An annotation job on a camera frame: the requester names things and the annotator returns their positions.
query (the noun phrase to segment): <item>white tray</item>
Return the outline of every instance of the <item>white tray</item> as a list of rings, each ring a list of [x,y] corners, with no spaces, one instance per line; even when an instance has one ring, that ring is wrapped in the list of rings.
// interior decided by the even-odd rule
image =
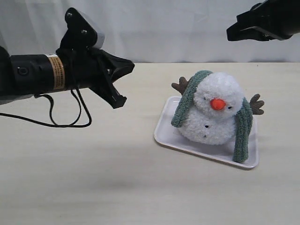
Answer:
[[[162,111],[158,124],[154,132],[154,139],[164,147],[179,150],[194,156],[217,161],[226,165],[232,165],[244,170],[251,170],[258,165],[258,147],[257,147],[257,123],[253,118],[253,126],[249,136],[248,151],[249,157],[243,163],[232,161],[234,140],[224,145],[206,145],[191,142],[183,137],[177,128],[171,125],[171,120],[181,97],[170,97]]]

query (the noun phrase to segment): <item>snowman plush toy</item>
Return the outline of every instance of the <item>snowman plush toy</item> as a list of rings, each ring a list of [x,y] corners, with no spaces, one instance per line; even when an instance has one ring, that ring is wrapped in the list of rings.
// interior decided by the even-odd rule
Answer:
[[[264,113],[256,94],[248,102],[242,88],[224,72],[198,71],[189,81],[181,77],[172,87],[182,94],[171,125],[187,139],[209,145],[235,140],[233,161],[248,159],[253,115]]]

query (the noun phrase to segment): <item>yellow label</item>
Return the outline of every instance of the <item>yellow label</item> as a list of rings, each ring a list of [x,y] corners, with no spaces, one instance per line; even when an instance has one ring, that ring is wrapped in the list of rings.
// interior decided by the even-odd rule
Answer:
[[[60,58],[55,55],[46,55],[51,62],[52,69],[53,69],[53,76],[54,76],[54,90],[57,89],[64,89],[65,88],[65,70],[64,65],[62,64]]]

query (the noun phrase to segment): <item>snowman body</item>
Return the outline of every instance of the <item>snowman body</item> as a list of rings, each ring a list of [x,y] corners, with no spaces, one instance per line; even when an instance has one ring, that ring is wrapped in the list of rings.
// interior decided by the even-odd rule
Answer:
[[[221,145],[235,137],[236,113],[244,94],[235,79],[226,73],[212,73],[197,86],[193,102],[178,131],[187,139]]]

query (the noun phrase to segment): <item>table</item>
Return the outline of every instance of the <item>table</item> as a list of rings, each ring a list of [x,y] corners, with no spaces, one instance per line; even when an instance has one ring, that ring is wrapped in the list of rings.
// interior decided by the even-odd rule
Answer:
[[[260,93],[260,164],[244,171],[166,149],[153,132],[180,76],[224,71],[249,99]],[[48,128],[0,118],[1,225],[296,225],[300,214],[300,64],[136,64],[115,83],[113,110],[89,90],[90,127]],[[69,92],[52,94],[59,123],[76,118]],[[48,120],[45,98],[1,112]],[[82,123],[87,121],[83,116]]]

